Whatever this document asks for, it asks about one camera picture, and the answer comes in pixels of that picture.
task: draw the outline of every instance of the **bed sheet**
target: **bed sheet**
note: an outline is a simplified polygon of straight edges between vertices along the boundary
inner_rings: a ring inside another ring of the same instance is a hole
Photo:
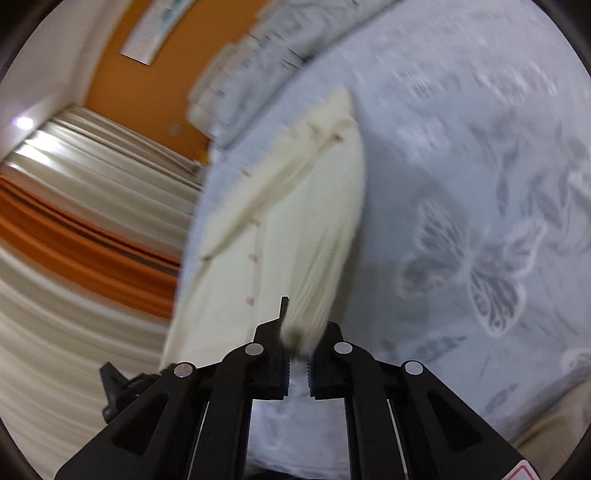
[[[511,440],[591,372],[591,79],[530,0],[403,0],[310,62],[212,147],[180,288],[208,215],[340,85],[368,185],[332,320],[382,361],[423,362]],[[345,478],[339,405],[313,420],[319,443],[281,427],[312,417],[296,372],[290,403],[255,408],[249,450]]]

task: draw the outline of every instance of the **striped curtain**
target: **striped curtain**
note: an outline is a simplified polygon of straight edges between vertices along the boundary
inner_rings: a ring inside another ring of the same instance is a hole
[[[157,369],[202,175],[78,106],[2,163],[0,415],[44,478],[104,426],[102,364]]]

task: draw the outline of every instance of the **silver screw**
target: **silver screw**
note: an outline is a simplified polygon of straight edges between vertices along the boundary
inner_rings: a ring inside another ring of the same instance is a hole
[[[408,374],[411,375],[420,375],[423,373],[423,366],[419,362],[415,362],[414,360],[411,362],[407,362],[404,365],[404,369],[407,371]]]
[[[351,353],[353,351],[353,345],[347,342],[339,342],[335,344],[335,352],[342,353],[346,355],[347,353]]]
[[[184,378],[188,377],[193,373],[193,367],[190,364],[178,364],[174,367],[174,374],[177,377]]]
[[[265,348],[260,343],[249,343],[244,351],[248,355],[257,356],[265,351]]]

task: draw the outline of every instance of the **red and white sticker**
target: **red and white sticker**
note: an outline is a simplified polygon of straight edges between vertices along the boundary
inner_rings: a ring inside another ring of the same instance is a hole
[[[503,477],[503,480],[540,480],[540,477],[527,460],[522,460]]]

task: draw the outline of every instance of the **orange curtain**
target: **orange curtain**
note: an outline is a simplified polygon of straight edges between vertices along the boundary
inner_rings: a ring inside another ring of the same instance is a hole
[[[85,222],[4,176],[0,233],[13,248],[88,290],[172,316],[179,260]]]

